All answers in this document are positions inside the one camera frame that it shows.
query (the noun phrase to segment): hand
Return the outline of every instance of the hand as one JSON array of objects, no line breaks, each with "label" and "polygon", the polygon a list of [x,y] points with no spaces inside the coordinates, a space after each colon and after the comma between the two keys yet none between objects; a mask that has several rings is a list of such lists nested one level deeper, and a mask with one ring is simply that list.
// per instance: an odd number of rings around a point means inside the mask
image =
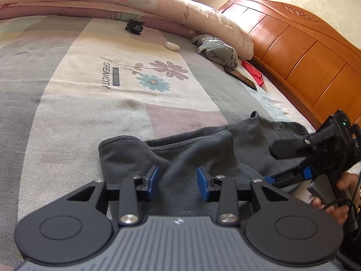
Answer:
[{"label": "hand", "polygon": [[[345,190],[345,189],[348,188],[350,190],[351,195],[353,195],[356,186],[358,186],[358,184],[357,184],[357,175],[345,172],[341,176],[341,178],[338,180],[336,186],[337,186],[337,188],[339,190]],[[355,202],[355,205],[356,205],[356,208],[357,208],[359,206],[359,204],[360,204],[360,193],[359,192],[356,193],[354,202]],[[322,208],[325,207],[325,205],[321,204],[321,200],[319,198],[314,198],[311,201],[310,205],[317,208],[317,209],[322,209]],[[346,206],[346,205],[341,206],[341,207],[339,207],[337,209],[335,209],[334,206],[331,206],[331,207],[327,208],[325,210],[325,212],[327,212],[327,213],[331,214],[333,217],[335,217],[337,222],[342,225],[347,220],[348,210],[349,210],[348,206]]]}]

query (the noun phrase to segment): blue flower print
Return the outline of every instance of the blue flower print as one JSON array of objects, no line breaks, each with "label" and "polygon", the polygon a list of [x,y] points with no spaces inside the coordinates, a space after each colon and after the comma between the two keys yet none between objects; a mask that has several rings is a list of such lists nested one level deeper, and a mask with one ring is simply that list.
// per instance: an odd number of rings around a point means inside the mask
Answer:
[{"label": "blue flower print", "polygon": [[140,80],[140,84],[150,88],[152,91],[156,89],[160,92],[169,91],[169,83],[164,82],[164,79],[157,78],[154,75],[149,76],[148,74],[142,74],[141,77],[137,77],[137,79]]}]

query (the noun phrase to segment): metal screw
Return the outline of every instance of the metal screw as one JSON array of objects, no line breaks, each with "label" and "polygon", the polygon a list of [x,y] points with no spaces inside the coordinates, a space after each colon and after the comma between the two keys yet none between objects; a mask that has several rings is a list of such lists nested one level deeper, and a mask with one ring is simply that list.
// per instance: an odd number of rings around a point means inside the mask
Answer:
[{"label": "metal screw", "polygon": [[134,224],[138,222],[138,217],[133,214],[127,214],[120,217],[120,221],[124,224]]},{"label": "metal screw", "polygon": [[234,214],[222,214],[220,220],[223,223],[233,223],[237,221],[237,216]]}]

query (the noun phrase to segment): black cable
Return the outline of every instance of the black cable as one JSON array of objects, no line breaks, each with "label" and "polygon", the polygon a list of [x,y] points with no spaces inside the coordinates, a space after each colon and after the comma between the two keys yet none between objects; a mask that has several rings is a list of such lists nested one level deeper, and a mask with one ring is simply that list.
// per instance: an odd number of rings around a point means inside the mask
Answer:
[{"label": "black cable", "polygon": [[339,259],[348,271],[361,271],[361,265],[356,263],[354,260],[348,258],[345,254],[337,252],[336,258]]},{"label": "black cable", "polygon": [[349,217],[350,217],[350,213],[351,213],[352,210],[355,212],[356,221],[357,221],[358,224],[359,224],[359,227],[358,227],[358,229],[357,229],[357,235],[356,235],[355,237],[353,237],[353,236],[351,235],[350,230],[348,229],[348,231],[349,231],[349,236],[350,236],[351,240],[352,240],[352,241],[355,241],[355,240],[357,240],[357,239],[359,238],[359,236],[360,236],[361,220],[360,220],[360,217],[359,217],[359,214],[358,214],[356,205],[355,205],[355,203],[354,203],[353,200],[347,199],[347,198],[336,199],[336,200],[332,201],[331,203],[327,204],[327,205],[323,208],[323,210],[325,211],[326,209],[328,209],[328,208],[330,208],[331,206],[333,206],[333,205],[335,205],[335,204],[338,204],[338,203],[348,204],[348,207],[349,207]]},{"label": "black cable", "polygon": [[352,200],[355,200],[356,194],[357,194],[357,190],[360,191],[360,181],[361,181],[361,173],[359,174],[359,178],[357,179],[357,185],[355,188],[355,191],[353,192],[353,196],[352,196]]}]

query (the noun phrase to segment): black hair clip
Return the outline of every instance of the black hair clip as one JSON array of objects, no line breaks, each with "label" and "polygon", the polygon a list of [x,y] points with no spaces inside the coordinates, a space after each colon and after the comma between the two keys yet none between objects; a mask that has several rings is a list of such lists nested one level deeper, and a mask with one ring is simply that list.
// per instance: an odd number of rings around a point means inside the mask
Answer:
[{"label": "black hair clip", "polygon": [[131,33],[134,33],[136,35],[140,35],[140,33],[143,30],[144,21],[137,21],[130,19],[127,26],[125,27],[125,30],[130,31]]}]

